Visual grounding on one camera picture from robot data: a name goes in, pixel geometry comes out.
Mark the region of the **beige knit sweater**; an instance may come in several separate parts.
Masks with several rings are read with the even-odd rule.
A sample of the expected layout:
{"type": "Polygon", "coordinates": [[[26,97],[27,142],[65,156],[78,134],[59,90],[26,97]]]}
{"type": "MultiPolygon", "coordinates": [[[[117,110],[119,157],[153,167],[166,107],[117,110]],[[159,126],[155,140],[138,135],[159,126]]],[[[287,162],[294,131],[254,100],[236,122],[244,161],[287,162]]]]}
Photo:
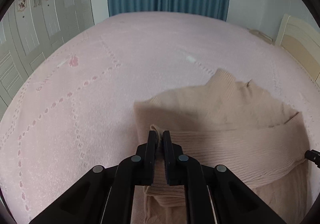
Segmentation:
{"type": "Polygon", "coordinates": [[[309,138],[301,112],[254,82],[218,69],[203,86],[164,91],[133,106],[138,138],[169,131],[206,166],[225,165],[285,222],[306,215],[309,138]]]}

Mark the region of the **pink patterned bedspread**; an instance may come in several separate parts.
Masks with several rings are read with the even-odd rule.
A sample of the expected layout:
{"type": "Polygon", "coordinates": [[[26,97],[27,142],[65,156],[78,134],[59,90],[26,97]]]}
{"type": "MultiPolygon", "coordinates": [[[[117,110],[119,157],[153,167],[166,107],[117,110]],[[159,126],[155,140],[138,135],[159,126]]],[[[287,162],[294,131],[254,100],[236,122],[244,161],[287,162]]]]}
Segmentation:
{"type": "MultiPolygon", "coordinates": [[[[319,149],[319,87],[280,47],[224,21],[183,13],[120,14],[53,53],[1,120],[1,190],[29,223],[95,165],[112,167],[139,141],[134,104],[203,86],[218,69],[302,113],[319,149]]],[[[308,163],[307,209],[319,194],[308,163]]]]}

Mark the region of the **cream wooden headboard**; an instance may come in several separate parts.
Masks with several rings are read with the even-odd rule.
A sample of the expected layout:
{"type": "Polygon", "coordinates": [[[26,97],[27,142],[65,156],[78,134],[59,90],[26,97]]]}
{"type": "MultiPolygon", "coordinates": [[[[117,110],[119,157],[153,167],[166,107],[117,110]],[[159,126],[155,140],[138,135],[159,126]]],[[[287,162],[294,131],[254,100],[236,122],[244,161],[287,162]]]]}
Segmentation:
{"type": "Polygon", "coordinates": [[[319,83],[320,44],[317,30],[301,19],[284,14],[275,45],[288,51],[319,83]]]}

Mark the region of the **white wardrobe with red decals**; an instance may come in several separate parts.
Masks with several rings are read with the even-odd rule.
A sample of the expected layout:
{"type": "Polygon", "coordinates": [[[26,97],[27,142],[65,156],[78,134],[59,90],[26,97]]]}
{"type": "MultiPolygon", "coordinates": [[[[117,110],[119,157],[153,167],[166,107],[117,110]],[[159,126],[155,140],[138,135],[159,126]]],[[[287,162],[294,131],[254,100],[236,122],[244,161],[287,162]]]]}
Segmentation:
{"type": "Polygon", "coordinates": [[[1,19],[1,113],[43,61],[93,25],[91,0],[14,0],[1,19]]]}

